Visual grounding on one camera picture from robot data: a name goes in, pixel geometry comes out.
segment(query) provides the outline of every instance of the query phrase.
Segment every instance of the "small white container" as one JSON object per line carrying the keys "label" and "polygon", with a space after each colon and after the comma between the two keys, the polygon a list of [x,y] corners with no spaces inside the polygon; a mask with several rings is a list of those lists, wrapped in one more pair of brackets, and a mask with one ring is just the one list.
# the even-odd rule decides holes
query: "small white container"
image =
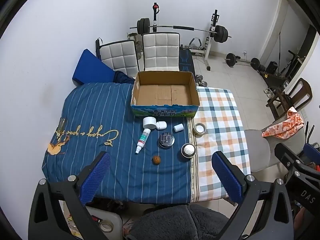
{"label": "small white container", "polygon": [[157,130],[164,130],[167,128],[167,123],[165,121],[156,122]]}
{"label": "small white container", "polygon": [[137,149],[136,149],[136,153],[138,154],[141,149],[144,147],[146,140],[148,139],[148,136],[150,134],[151,130],[148,128],[145,128],[142,135],[140,136],[140,139],[138,140],[137,143]]}
{"label": "small white container", "polygon": [[143,118],[143,128],[153,130],[156,128],[156,119],[152,116]]}
{"label": "small white container", "polygon": [[181,147],[181,154],[188,159],[191,159],[196,154],[196,147],[192,143],[185,143]]}
{"label": "small white container", "polygon": [[193,132],[196,135],[203,135],[206,132],[205,125],[203,123],[196,123],[195,127],[193,128]]}
{"label": "small white container", "polygon": [[184,130],[184,127],[183,127],[183,124],[181,123],[181,124],[175,125],[173,129],[175,132],[180,132]]}

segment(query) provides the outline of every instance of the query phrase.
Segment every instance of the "white plastic container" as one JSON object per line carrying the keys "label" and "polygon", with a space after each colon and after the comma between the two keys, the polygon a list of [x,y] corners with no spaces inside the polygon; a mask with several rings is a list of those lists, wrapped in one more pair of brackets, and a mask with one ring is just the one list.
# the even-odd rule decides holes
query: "white plastic container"
{"label": "white plastic container", "polygon": [[183,124],[177,124],[173,127],[174,131],[175,132],[180,132],[180,131],[183,131],[184,127],[183,127]]}
{"label": "white plastic container", "polygon": [[193,128],[193,132],[196,135],[203,135],[206,131],[206,127],[203,123],[196,123],[195,127]]}
{"label": "white plastic container", "polygon": [[143,128],[146,129],[150,129],[153,130],[154,128],[156,128],[156,119],[154,117],[148,116],[143,118]]}
{"label": "white plastic container", "polygon": [[136,153],[138,154],[141,149],[144,147],[146,140],[148,139],[148,136],[150,134],[151,130],[148,128],[145,128],[142,135],[140,136],[140,139],[138,140],[137,143],[137,149],[136,149]]}
{"label": "white plastic container", "polygon": [[164,130],[167,128],[167,123],[165,121],[159,121],[156,123],[157,130]]}

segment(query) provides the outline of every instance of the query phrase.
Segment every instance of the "tape roll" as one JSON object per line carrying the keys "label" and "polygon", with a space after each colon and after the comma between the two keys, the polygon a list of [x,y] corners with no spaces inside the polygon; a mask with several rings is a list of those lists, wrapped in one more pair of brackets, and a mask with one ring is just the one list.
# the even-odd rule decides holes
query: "tape roll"
{"label": "tape roll", "polygon": [[113,223],[109,220],[102,220],[99,225],[100,229],[104,233],[110,233],[113,230]]}
{"label": "tape roll", "polygon": [[195,127],[193,128],[193,132],[196,135],[203,135],[206,132],[206,127],[203,123],[196,123]]}

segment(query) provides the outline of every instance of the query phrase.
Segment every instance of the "white upholstered chair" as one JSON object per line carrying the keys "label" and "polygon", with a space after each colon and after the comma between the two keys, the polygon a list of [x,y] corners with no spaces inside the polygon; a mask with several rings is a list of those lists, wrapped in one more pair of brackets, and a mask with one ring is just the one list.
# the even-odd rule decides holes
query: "white upholstered chair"
{"label": "white upholstered chair", "polygon": [[146,33],[142,45],[145,71],[179,71],[179,33]]}
{"label": "white upholstered chair", "polygon": [[136,47],[133,40],[116,41],[97,45],[96,54],[104,64],[115,71],[121,71],[129,77],[136,77],[139,72]]}

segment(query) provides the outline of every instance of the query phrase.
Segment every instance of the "wooden chair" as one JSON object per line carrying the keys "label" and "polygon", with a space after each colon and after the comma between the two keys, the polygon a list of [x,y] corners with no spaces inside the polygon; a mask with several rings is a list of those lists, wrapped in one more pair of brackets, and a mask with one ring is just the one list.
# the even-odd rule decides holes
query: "wooden chair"
{"label": "wooden chair", "polygon": [[[300,90],[293,96],[291,96],[300,83],[302,83],[302,87],[300,88]],[[308,96],[308,98],[301,104],[297,105],[297,103],[299,103],[305,96]],[[285,94],[283,91],[281,91],[281,89],[277,88],[275,96],[268,100],[266,106],[270,107],[273,117],[275,118],[275,120],[278,120],[279,118],[287,114],[287,111],[290,109],[290,107],[294,106],[297,111],[300,111],[311,99],[312,91],[309,83],[303,78],[300,78],[288,94]],[[280,104],[275,107],[275,105],[273,104],[274,101],[280,102]],[[281,106],[283,107],[284,112],[279,115],[276,109]]]}

